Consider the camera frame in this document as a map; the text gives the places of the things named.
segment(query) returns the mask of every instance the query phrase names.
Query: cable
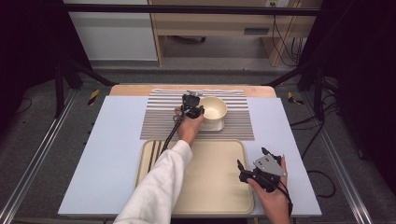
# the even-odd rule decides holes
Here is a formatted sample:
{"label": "cable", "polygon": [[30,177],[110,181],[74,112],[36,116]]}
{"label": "cable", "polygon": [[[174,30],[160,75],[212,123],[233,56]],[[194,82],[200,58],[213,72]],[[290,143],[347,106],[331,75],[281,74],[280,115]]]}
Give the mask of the cable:
{"label": "cable", "polygon": [[329,98],[329,97],[334,97],[334,98],[335,98],[335,96],[336,96],[336,95],[335,95],[334,93],[329,94],[329,95],[325,96],[325,97],[322,99],[322,101],[326,100],[326,99]]}
{"label": "cable", "polygon": [[326,77],[323,78],[324,80],[324,84],[327,87],[326,89],[330,89],[330,91],[335,92],[338,91],[338,86],[335,85],[334,83],[330,82],[329,80],[327,80]]}
{"label": "cable", "polygon": [[308,151],[308,149],[311,147],[312,143],[314,143],[314,140],[317,138],[318,134],[320,133],[321,129],[324,126],[324,117],[323,117],[323,121],[320,124],[320,127],[318,128],[318,131],[315,133],[315,135],[312,137],[311,141],[308,143],[308,146],[306,146],[303,155],[301,156],[301,159],[303,160],[305,157],[306,152]]}
{"label": "cable", "polygon": [[26,108],[24,108],[23,110],[15,112],[15,113],[14,113],[14,116],[15,116],[15,115],[19,115],[19,114],[25,112],[26,110],[28,110],[28,109],[30,108],[30,106],[32,106],[33,101],[32,101],[31,99],[23,97],[22,100],[28,100],[30,103],[29,103],[29,105],[28,105]]}
{"label": "cable", "polygon": [[335,195],[335,192],[337,191],[337,187],[335,186],[334,181],[332,180],[331,177],[329,177],[328,175],[326,175],[325,173],[318,171],[318,170],[309,170],[306,171],[308,174],[320,174],[320,175],[324,175],[327,179],[329,179],[330,183],[332,184],[332,192],[330,194],[327,195],[323,195],[323,194],[317,194],[317,197],[320,198],[331,198],[332,196]]}
{"label": "cable", "polygon": [[182,114],[177,117],[177,120],[175,121],[175,126],[172,129],[172,132],[169,133],[168,137],[165,140],[165,143],[163,143],[163,150],[161,151],[161,154],[168,148],[169,142],[172,140],[173,135],[175,135],[176,130],[178,129],[178,126],[180,126],[181,122],[184,120],[185,114],[182,112]]}
{"label": "cable", "polygon": [[[325,112],[325,111],[327,111],[327,110],[329,110],[329,109],[332,109],[335,105],[338,106],[337,103],[332,103],[332,104],[326,106],[326,107],[323,109],[323,112]],[[317,116],[314,115],[314,116],[309,117],[309,118],[307,118],[307,119],[303,119],[303,120],[300,120],[300,121],[291,123],[291,124],[290,124],[290,127],[296,126],[296,125],[299,125],[299,124],[303,124],[303,123],[307,123],[308,121],[311,121],[312,119],[314,119],[314,118],[316,118],[316,117],[317,117]]]}
{"label": "cable", "polygon": [[282,54],[280,53],[279,49],[277,49],[277,47],[276,47],[276,43],[275,43],[275,40],[274,40],[274,30],[275,30],[275,27],[276,27],[276,16],[274,15],[274,24],[273,24],[273,30],[272,30],[272,36],[271,36],[272,42],[273,42],[273,44],[274,44],[274,48],[276,49],[277,55],[279,55],[279,58],[280,58],[280,60],[282,61],[283,64],[285,64],[286,66],[293,66],[293,67],[294,67],[295,65],[287,64],[287,63],[285,63],[285,61],[283,61]]}
{"label": "cable", "polygon": [[[289,26],[288,26],[288,29],[286,30],[286,34],[287,34],[287,33],[289,32],[289,30],[290,30],[292,20],[293,20],[293,18],[291,18],[291,20],[290,20],[290,22],[289,22]],[[275,30],[275,29],[276,29],[277,33],[279,34],[279,37],[280,37],[280,39],[282,40],[282,44],[283,44],[283,46],[285,47],[285,50],[286,50],[286,52],[288,53],[289,57],[291,58],[291,60],[292,60],[294,63],[296,63],[295,65],[287,64],[287,63],[285,63],[285,61],[283,60],[283,57],[282,57],[282,55],[281,55],[279,49],[276,47],[276,43],[275,43],[275,40],[274,40],[274,30]],[[296,62],[296,61],[294,60],[294,58],[290,55],[290,53],[289,53],[289,51],[288,51],[288,48],[287,48],[287,46],[286,46],[285,40],[283,39],[282,35],[281,35],[280,32],[279,32],[279,29],[277,28],[277,25],[276,25],[276,15],[274,15],[274,24],[273,24],[271,39],[272,39],[272,42],[273,42],[273,44],[274,44],[274,47],[275,47],[275,49],[276,49],[276,51],[277,51],[277,54],[278,54],[280,60],[282,61],[282,63],[285,64],[286,66],[293,66],[293,67],[294,67],[294,66],[297,66],[297,62]]]}
{"label": "cable", "polygon": [[278,189],[280,192],[282,192],[285,195],[285,197],[288,199],[289,217],[290,217],[291,211],[293,209],[293,203],[291,202],[291,197],[289,195],[289,190],[288,190],[288,188],[286,188],[285,184],[282,181],[279,181],[279,183],[283,186],[283,188],[285,188],[285,189],[282,189],[280,186],[271,183],[270,181],[268,181],[267,179],[265,179],[264,177],[262,177],[260,175],[256,175],[256,177],[258,177],[258,178],[262,179],[263,181],[267,182],[269,185],[271,185],[274,188]]}
{"label": "cable", "polygon": [[303,47],[303,39],[298,38],[299,42],[297,44],[297,53],[294,53],[294,42],[296,41],[296,37],[291,41],[291,57],[298,64],[302,55],[302,47]]}
{"label": "cable", "polygon": [[317,125],[314,125],[311,127],[307,127],[307,128],[293,128],[292,130],[296,130],[296,131],[311,130],[312,131],[313,128],[317,128],[318,126],[320,126],[320,124],[317,124]]}

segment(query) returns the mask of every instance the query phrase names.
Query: gray floor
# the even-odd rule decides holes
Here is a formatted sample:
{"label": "gray floor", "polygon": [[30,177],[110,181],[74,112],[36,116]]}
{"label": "gray floor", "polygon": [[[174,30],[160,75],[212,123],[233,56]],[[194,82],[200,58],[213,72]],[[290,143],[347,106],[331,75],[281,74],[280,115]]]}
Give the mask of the gray floor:
{"label": "gray floor", "polygon": [[[97,72],[112,81],[121,83],[190,83],[190,84],[247,84],[260,85],[274,80],[292,69],[280,64],[271,67],[262,42],[253,37],[211,37],[204,44],[186,45],[172,39],[166,49],[163,67],[138,63],[134,67],[102,66]],[[285,61],[291,63],[287,55]],[[15,215],[14,223],[104,223],[103,219],[59,217],[58,208],[64,191],[73,176],[79,157],[89,138],[101,104],[110,88],[101,85],[85,75],[83,88],[78,91],[75,102],[65,122],[52,143],[49,153],[41,165],[32,186]],[[293,123],[311,116],[309,99],[312,92],[301,94],[296,89],[293,78],[276,87],[276,94],[281,98],[289,122]],[[100,90],[94,105],[87,105],[93,90]],[[296,100],[304,100],[304,105],[290,103],[288,92]],[[0,206],[18,185],[30,160],[35,155],[55,114],[54,83],[49,81],[33,87],[25,93],[32,100],[32,105],[10,122],[8,131],[0,136]],[[326,105],[334,102],[332,97],[325,100]],[[21,109],[27,108],[25,100]],[[317,131],[316,123],[293,127],[297,146],[304,151]],[[396,223],[396,200],[382,180],[375,166],[358,157],[358,148],[354,144],[348,128],[337,114],[337,110],[327,113],[325,130],[332,140],[335,150],[340,155],[347,172],[353,180],[361,199],[374,223]],[[304,158],[307,170],[319,170],[328,175],[336,186],[331,198],[318,197],[323,216],[297,218],[297,223],[358,223],[351,210],[345,192],[333,170],[327,149],[320,136],[314,141]],[[315,191],[328,194],[331,184],[323,175],[311,174],[310,179]],[[260,223],[266,223],[261,217]]]}

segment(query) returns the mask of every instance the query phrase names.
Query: floor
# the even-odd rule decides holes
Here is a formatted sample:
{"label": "floor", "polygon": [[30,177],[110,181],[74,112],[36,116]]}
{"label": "floor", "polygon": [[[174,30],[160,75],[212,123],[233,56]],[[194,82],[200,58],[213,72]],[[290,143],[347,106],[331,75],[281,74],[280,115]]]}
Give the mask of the floor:
{"label": "floor", "polygon": [[[293,61],[271,67],[257,37],[211,37],[202,44],[186,44],[169,38],[162,67],[134,64],[133,67],[98,66],[97,73],[120,83],[246,84],[268,83],[286,74]],[[84,86],[71,95],[69,108],[53,142],[44,142],[55,114],[54,83],[35,86],[25,93],[18,115],[0,136],[0,206],[6,206],[29,163],[41,146],[48,145],[44,160],[33,173],[29,188],[15,204],[13,223],[111,223],[112,219],[59,217],[57,210],[84,150],[90,131],[110,88],[81,75]],[[312,116],[312,91],[298,92],[294,77],[276,87],[290,124]],[[336,85],[336,80],[327,78]],[[93,105],[87,105],[92,91],[99,90]],[[289,93],[295,101],[290,101]],[[329,91],[324,91],[326,121],[318,136],[320,122],[292,126],[312,185],[317,192],[321,217],[296,218],[296,223],[396,223],[396,200],[375,166],[359,158],[359,149],[343,122],[342,113]],[[339,172],[339,161],[342,172]],[[367,212],[366,218],[359,214]],[[264,217],[259,223],[268,223]]]}

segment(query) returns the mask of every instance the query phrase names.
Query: beige tray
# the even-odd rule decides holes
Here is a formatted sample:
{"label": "beige tray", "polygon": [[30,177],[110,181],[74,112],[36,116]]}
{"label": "beige tray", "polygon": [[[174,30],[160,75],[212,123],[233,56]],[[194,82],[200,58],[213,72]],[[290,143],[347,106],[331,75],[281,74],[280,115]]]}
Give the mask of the beige tray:
{"label": "beige tray", "polygon": [[[171,141],[171,148],[176,141]],[[148,140],[143,145],[136,185],[153,167],[163,141]],[[239,181],[236,160],[248,167],[245,148],[238,140],[195,140],[193,159],[173,215],[247,214],[254,206],[251,188]]]}

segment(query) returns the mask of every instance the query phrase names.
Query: lab coat sleeve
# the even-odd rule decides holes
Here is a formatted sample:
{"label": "lab coat sleeve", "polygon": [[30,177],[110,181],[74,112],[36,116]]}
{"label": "lab coat sleeve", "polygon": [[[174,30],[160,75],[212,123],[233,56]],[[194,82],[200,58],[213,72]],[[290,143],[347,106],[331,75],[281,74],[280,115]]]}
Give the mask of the lab coat sleeve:
{"label": "lab coat sleeve", "polygon": [[184,170],[192,159],[189,144],[178,140],[167,149],[134,190],[114,223],[170,223],[183,183]]}

